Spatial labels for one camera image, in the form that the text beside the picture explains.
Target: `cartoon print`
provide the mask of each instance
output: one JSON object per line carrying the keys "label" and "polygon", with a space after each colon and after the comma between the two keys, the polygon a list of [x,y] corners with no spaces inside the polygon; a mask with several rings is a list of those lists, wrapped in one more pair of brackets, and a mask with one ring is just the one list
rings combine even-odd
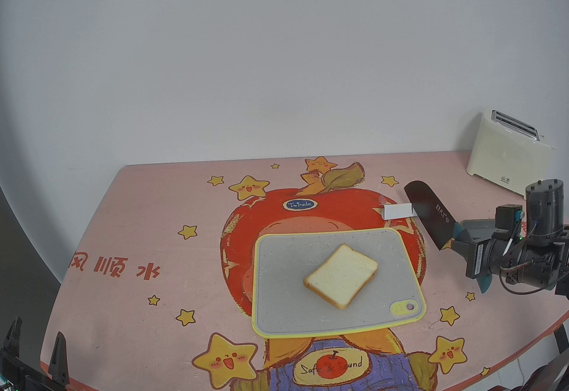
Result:
{"label": "cartoon print", "polygon": [[333,164],[332,162],[328,162],[325,157],[317,157],[315,160],[304,159],[306,162],[306,171],[311,172],[313,170],[317,170],[321,174],[326,173],[327,171],[331,170],[334,167],[337,167],[338,164]]}
{"label": "cartoon print", "polygon": [[237,192],[237,199],[241,201],[250,196],[265,196],[265,188],[268,185],[268,181],[257,181],[252,176],[247,175],[238,184],[230,186],[229,190]]}
{"label": "cartoon print", "polygon": [[387,184],[390,188],[392,188],[395,184],[399,184],[398,181],[395,181],[393,176],[381,176],[381,183]]}
{"label": "cartoon print", "polygon": [[254,380],[257,373],[251,359],[257,352],[255,344],[234,344],[215,332],[206,352],[196,356],[192,364],[210,373],[212,388],[221,389],[233,379]]}
{"label": "cartoon print", "polygon": [[460,318],[460,315],[455,312],[454,306],[451,306],[448,309],[441,309],[440,315],[440,321],[447,322],[450,326],[452,326],[455,321]]}
{"label": "cartoon print", "polygon": [[194,319],[195,310],[184,310],[180,309],[180,315],[176,317],[176,320],[181,322],[182,326],[186,326],[189,323],[196,323]]}
{"label": "cartoon print", "polygon": [[193,236],[197,236],[196,228],[197,228],[197,225],[194,225],[193,227],[189,227],[188,225],[184,225],[184,228],[182,228],[181,231],[178,232],[178,235],[183,236],[185,240],[190,239]]}
{"label": "cartoon print", "polygon": [[437,336],[437,349],[429,356],[429,362],[440,364],[440,370],[443,373],[449,373],[455,364],[467,361],[463,347],[464,338],[449,340],[442,336]]}
{"label": "cartoon print", "polygon": [[[327,162],[326,164],[320,163],[319,168],[323,165],[326,166],[336,166],[336,164],[331,164]],[[296,195],[306,196],[306,195],[316,195],[325,194],[331,190],[341,189],[341,188],[352,188],[362,182],[365,177],[364,168],[359,162],[354,162],[349,167],[336,168],[336,169],[326,169],[324,167],[325,173],[320,176],[322,170],[315,169],[308,173],[301,174],[301,178],[308,183],[307,186],[301,188]]]}
{"label": "cartoon print", "polygon": [[[353,187],[365,177],[361,164],[354,162],[337,169],[337,164],[323,157],[307,159],[306,164],[309,177],[302,175],[306,187],[300,191],[280,188],[249,198],[233,211],[223,229],[221,268],[231,296],[247,316],[252,312],[254,244],[260,236],[386,226],[378,209],[394,201],[378,192]],[[308,188],[317,193],[308,193]],[[300,194],[314,202],[309,209],[285,208]],[[423,237],[412,219],[403,221],[399,232],[421,282],[426,268]],[[433,391],[438,366],[428,361],[429,356],[405,352],[389,329],[326,338],[268,339],[265,363],[257,378],[234,379],[230,386],[232,391],[301,391],[306,386],[337,391],[350,383],[357,391],[387,387],[394,391]]]}
{"label": "cartoon print", "polygon": [[318,170],[303,173],[301,174],[301,178],[308,183],[308,186],[301,188],[296,193],[297,196],[313,196],[324,190],[324,184],[322,183]]}
{"label": "cartoon print", "polygon": [[157,306],[158,301],[160,301],[160,298],[157,298],[156,295],[152,295],[151,298],[147,298],[147,299],[148,299],[148,305],[149,306]]}
{"label": "cartoon print", "polygon": [[214,187],[218,184],[224,184],[223,176],[212,176],[208,182]]}

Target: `table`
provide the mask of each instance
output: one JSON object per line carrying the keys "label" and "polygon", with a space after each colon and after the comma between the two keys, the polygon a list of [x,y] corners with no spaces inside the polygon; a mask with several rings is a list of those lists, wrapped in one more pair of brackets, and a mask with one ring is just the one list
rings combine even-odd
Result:
{"label": "table", "polygon": [[[480,294],[464,259],[439,252],[420,223],[381,218],[382,204],[408,201],[403,187],[413,180],[427,182],[459,222],[524,204],[469,176],[467,161],[468,153],[440,152],[126,166],[69,264],[42,366],[61,331],[77,391],[469,386],[569,313],[549,291],[515,296],[494,282]],[[384,226],[401,233],[421,282],[427,313],[419,322],[336,338],[256,336],[252,248],[260,235]],[[345,373],[330,366],[344,360]]]}

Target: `white bread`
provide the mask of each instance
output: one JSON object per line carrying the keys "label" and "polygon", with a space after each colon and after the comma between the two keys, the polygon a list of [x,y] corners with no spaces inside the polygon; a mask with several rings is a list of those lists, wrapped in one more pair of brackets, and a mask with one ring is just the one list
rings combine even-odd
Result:
{"label": "white bread", "polygon": [[342,244],[304,278],[304,286],[338,309],[345,309],[376,272],[377,261]]}

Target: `yellow star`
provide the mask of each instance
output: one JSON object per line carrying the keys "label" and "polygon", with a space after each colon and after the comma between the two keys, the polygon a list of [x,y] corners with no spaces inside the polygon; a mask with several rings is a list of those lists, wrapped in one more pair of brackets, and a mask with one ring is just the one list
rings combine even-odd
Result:
{"label": "yellow star", "polygon": [[266,196],[265,188],[268,185],[268,181],[257,181],[252,176],[247,175],[240,183],[230,186],[229,190],[237,192],[238,200],[245,200],[250,196]]}
{"label": "yellow star", "polygon": [[208,181],[212,186],[217,186],[218,184],[223,184],[223,176],[212,176]]}
{"label": "yellow star", "polygon": [[313,170],[318,170],[322,174],[328,172],[330,169],[337,167],[338,164],[334,164],[333,162],[328,162],[325,157],[317,157],[315,160],[311,159],[304,159],[306,162],[306,171],[311,172]]}
{"label": "yellow star", "polygon": [[442,251],[442,250],[445,250],[445,249],[451,249],[451,250],[452,250],[452,245],[451,245],[451,244],[452,244],[452,241],[454,241],[454,240],[455,240],[454,238],[450,238],[450,239],[446,242],[446,244],[443,245],[443,248],[441,249],[441,251]]}
{"label": "yellow star", "polygon": [[182,230],[178,232],[178,235],[182,235],[184,237],[184,239],[189,239],[193,236],[197,236],[196,228],[197,228],[197,225],[194,225],[193,227],[189,227],[188,225],[184,225],[184,228],[182,228]]}
{"label": "yellow star", "polygon": [[152,295],[152,298],[148,298],[148,305],[149,306],[157,306],[158,301],[160,301],[160,298],[157,298],[156,295]]}
{"label": "yellow star", "polygon": [[441,309],[440,314],[440,321],[448,322],[451,326],[455,323],[456,320],[460,318],[460,315],[455,312],[454,306],[451,306],[448,309]]}
{"label": "yellow star", "polygon": [[234,344],[215,332],[206,352],[196,356],[192,364],[210,373],[212,388],[221,389],[233,379],[254,380],[257,372],[251,358],[257,353],[255,344]]}
{"label": "yellow star", "polygon": [[381,176],[382,184],[387,184],[390,188],[392,188],[395,184],[399,184],[398,181],[395,181],[395,178],[393,176]]}
{"label": "yellow star", "polygon": [[464,338],[449,340],[437,336],[437,349],[429,356],[428,361],[432,364],[440,364],[443,373],[449,373],[455,364],[465,363],[468,358],[463,352]]}
{"label": "yellow star", "polygon": [[189,323],[196,323],[194,320],[195,310],[184,310],[180,309],[180,315],[176,317],[176,320],[181,322],[182,326],[186,326]]}

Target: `white toaster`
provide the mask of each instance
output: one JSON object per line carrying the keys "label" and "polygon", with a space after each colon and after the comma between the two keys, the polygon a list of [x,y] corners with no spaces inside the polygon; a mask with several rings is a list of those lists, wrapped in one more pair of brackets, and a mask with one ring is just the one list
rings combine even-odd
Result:
{"label": "white toaster", "polygon": [[466,171],[525,196],[544,180],[555,149],[536,128],[498,110],[485,110]]}

